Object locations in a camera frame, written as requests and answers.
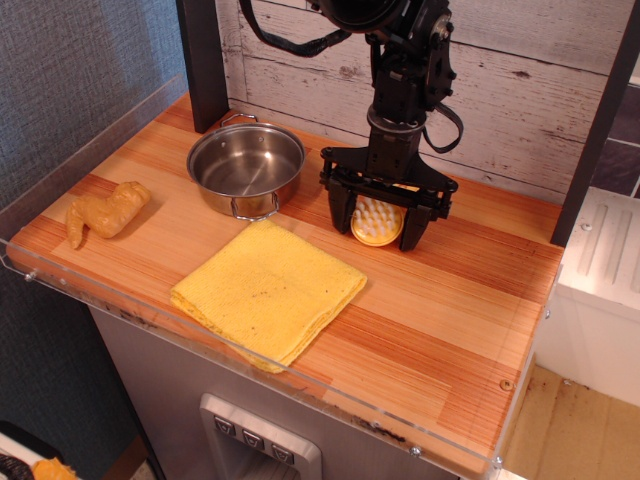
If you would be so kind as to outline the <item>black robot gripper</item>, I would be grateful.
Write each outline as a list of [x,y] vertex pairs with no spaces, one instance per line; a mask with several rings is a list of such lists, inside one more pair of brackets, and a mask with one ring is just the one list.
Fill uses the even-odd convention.
[[422,123],[370,123],[365,147],[325,147],[320,181],[329,194],[334,228],[350,230],[359,194],[406,207],[399,248],[413,250],[429,222],[446,218],[458,184],[427,165],[419,144],[427,138]]

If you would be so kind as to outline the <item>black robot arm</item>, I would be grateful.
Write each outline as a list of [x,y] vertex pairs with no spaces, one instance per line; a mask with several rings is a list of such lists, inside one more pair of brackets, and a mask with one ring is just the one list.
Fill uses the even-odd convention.
[[320,181],[329,195],[332,222],[346,233],[359,197],[404,209],[399,240],[414,249],[427,225],[448,216],[457,183],[419,155],[428,140],[427,115],[439,112],[463,127],[444,105],[456,78],[449,60],[451,11],[446,1],[315,1],[313,9],[370,46],[374,98],[367,111],[367,146],[326,147]]

